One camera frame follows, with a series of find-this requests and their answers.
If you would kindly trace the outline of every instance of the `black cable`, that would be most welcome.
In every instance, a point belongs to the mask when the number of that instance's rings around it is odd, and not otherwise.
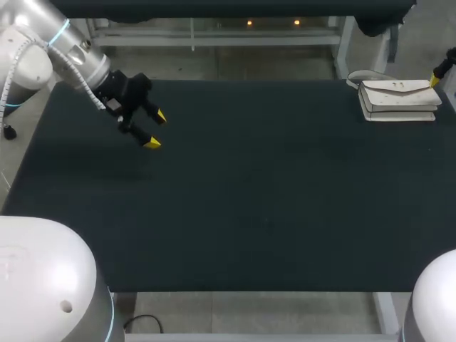
[[[151,317],[153,319],[155,319],[157,321],[157,324],[158,324],[158,328],[160,328],[160,333],[163,333],[163,326],[160,322],[160,320],[155,317],[154,315],[139,315],[139,316],[136,316],[136,317],[133,317],[133,318],[130,318],[128,321],[125,322],[125,324],[123,325],[123,330],[126,330],[128,328],[128,326],[133,323],[133,321],[136,321],[138,318],[142,318],[142,317]]]

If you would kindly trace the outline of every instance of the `yellow object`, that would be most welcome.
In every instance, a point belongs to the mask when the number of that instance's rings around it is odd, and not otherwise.
[[[163,119],[163,121],[166,122],[166,118],[165,118],[165,116],[163,115],[163,112],[162,112],[161,109],[158,110],[158,115]]]
[[[437,83],[439,83],[439,82],[440,82],[440,79],[435,77],[434,74],[432,74],[432,77],[430,78],[430,82],[429,82],[430,83],[430,87],[434,88],[437,85]]]
[[[155,148],[159,148],[161,145],[162,144],[160,144],[160,142],[157,139],[155,139],[154,137],[151,137],[150,142],[145,143],[143,145],[143,147],[155,149]]]

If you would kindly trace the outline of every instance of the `floor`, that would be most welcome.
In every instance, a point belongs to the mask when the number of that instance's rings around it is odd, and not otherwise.
[[[163,21],[179,26],[181,21]],[[348,65],[369,68],[379,38],[355,29]],[[456,3],[422,0],[400,30],[397,62],[388,73],[399,78],[428,78],[448,48],[456,44]],[[114,68],[128,75],[195,80],[332,79],[326,48],[108,48]],[[0,204],[19,168],[26,147],[46,105],[43,90],[9,119],[17,140],[1,141]],[[410,294],[393,294],[402,320]],[[127,296],[126,312],[135,300],[135,314],[155,314],[166,333],[379,333],[371,294],[364,293],[160,293]],[[144,318],[133,332],[158,332]]]

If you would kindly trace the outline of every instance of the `purse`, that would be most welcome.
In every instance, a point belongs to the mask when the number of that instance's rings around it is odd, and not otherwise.
[[[356,71],[347,84],[358,89],[367,121],[434,121],[442,104],[426,80],[402,81],[375,71]]]

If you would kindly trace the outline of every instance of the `dark green table surface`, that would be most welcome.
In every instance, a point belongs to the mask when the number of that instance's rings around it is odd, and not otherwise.
[[[410,291],[456,248],[446,98],[434,123],[367,123],[343,81],[156,81],[151,99],[156,151],[58,85],[3,211],[74,229],[113,291]]]
[[[401,24],[416,0],[51,0],[69,18],[137,23],[152,18],[355,16],[377,36]]]

